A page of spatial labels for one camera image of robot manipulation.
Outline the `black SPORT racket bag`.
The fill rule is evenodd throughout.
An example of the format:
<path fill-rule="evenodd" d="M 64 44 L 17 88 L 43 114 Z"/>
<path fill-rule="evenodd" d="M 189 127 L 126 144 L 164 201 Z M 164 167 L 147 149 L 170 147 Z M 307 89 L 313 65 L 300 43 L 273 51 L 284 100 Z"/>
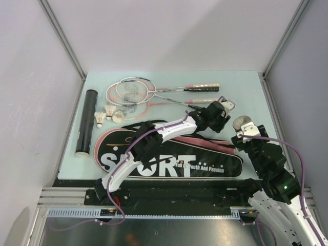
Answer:
<path fill-rule="evenodd" d="M 131 137 L 140 127 L 135 123 L 105 132 L 96 142 L 94 158 L 106 173 L 124 157 Z M 149 162 L 139 165 L 129 175 L 142 179 L 235 178 L 241 175 L 243 160 L 235 147 L 225 140 L 205 138 L 193 133 L 168 140 Z"/>

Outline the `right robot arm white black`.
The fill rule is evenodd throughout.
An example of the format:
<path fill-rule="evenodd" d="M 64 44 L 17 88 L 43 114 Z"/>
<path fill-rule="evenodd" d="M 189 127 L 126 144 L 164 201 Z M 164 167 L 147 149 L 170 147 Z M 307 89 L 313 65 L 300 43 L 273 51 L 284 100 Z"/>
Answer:
<path fill-rule="evenodd" d="M 304 183 L 285 168 L 281 145 L 286 143 L 270 138 L 263 125 L 256 126 L 247 116 L 234 120 L 233 128 L 232 143 L 248 155 L 260 179 L 243 181 L 237 201 L 252 206 L 268 223 L 274 239 L 284 245 L 327 245 L 327 237 L 306 205 Z"/>

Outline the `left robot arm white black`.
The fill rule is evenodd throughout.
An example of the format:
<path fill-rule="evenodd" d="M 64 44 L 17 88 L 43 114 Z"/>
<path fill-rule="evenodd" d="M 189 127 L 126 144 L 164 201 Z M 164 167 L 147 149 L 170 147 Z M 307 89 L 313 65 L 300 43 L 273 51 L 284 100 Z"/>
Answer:
<path fill-rule="evenodd" d="M 170 139 L 211 129 L 220 133 L 231 118 L 229 113 L 235 108 L 230 100 L 216 100 L 206 108 L 187 112 L 176 121 L 154 124 L 145 121 L 136 131 L 123 158 L 105 177 L 95 182 L 95 198 L 103 205 L 113 201 L 125 178 L 140 164 L 152 159 L 160 145 Z"/>

